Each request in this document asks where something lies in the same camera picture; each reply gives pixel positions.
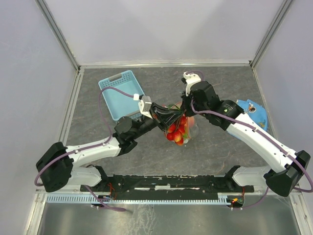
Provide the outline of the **orange pink peach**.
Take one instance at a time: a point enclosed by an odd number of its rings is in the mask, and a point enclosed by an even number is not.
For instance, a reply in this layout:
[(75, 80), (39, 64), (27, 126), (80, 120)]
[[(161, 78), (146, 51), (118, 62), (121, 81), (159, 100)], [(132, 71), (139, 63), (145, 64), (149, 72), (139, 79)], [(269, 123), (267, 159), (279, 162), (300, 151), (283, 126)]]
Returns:
[(192, 128), (195, 125), (195, 118), (194, 117), (188, 117), (187, 118), (187, 123), (188, 123), (188, 126), (190, 128)]

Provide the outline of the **red lychee cluster with leaves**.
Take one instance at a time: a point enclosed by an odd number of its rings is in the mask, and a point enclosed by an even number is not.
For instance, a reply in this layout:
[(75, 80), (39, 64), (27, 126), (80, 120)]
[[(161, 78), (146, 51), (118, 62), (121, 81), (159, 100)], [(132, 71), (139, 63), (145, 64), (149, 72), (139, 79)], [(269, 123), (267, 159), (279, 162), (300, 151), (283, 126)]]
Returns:
[(182, 114), (173, 124), (164, 132), (164, 136), (168, 141), (182, 146), (189, 140), (188, 134), (188, 118)]

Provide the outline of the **clear zip top bag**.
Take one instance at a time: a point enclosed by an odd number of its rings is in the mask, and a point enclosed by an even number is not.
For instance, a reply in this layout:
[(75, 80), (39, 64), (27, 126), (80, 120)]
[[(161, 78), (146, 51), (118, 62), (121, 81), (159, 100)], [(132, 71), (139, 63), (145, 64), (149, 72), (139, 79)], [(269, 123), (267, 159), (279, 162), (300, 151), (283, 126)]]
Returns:
[(196, 124), (196, 121), (195, 121), (195, 125), (192, 127), (192, 128), (190, 128), (190, 127), (188, 127), (188, 134), (189, 134), (189, 140), (188, 140), (188, 142), (191, 140), (191, 139), (194, 139), (196, 136), (197, 136), (197, 134), (199, 133), (199, 128), (198, 128), (198, 126), (197, 126), (197, 124)]

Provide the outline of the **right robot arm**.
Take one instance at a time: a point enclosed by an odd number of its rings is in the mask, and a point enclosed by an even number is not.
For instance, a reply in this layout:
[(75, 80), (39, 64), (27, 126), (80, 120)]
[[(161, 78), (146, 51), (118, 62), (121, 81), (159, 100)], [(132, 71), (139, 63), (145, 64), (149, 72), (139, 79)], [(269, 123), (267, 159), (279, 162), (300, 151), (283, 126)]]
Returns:
[(241, 186), (264, 186), (287, 197), (303, 176), (309, 183), (306, 168), (311, 159), (304, 150), (299, 152), (285, 146), (256, 124), (244, 110), (231, 100), (220, 100), (207, 81), (183, 79), (182, 107), (188, 117), (202, 115), (209, 122), (238, 138), (254, 150), (266, 163), (265, 167), (238, 167), (225, 178), (229, 191)]

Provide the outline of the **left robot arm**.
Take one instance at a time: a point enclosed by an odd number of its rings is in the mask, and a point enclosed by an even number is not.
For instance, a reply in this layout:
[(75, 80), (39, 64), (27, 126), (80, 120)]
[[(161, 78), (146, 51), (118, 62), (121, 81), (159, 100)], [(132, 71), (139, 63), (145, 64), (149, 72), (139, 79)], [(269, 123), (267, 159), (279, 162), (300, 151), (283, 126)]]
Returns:
[(149, 111), (142, 114), (138, 120), (130, 117), (120, 118), (114, 133), (105, 139), (77, 146), (65, 146), (62, 142), (56, 142), (36, 163), (38, 175), (35, 185), (44, 187), (46, 192), (55, 192), (65, 186), (75, 185), (87, 185), (103, 191), (108, 186), (104, 170), (96, 166), (87, 169), (83, 165), (129, 153), (137, 146), (136, 139), (156, 127), (166, 131), (183, 113), (180, 108), (168, 108), (152, 103)]

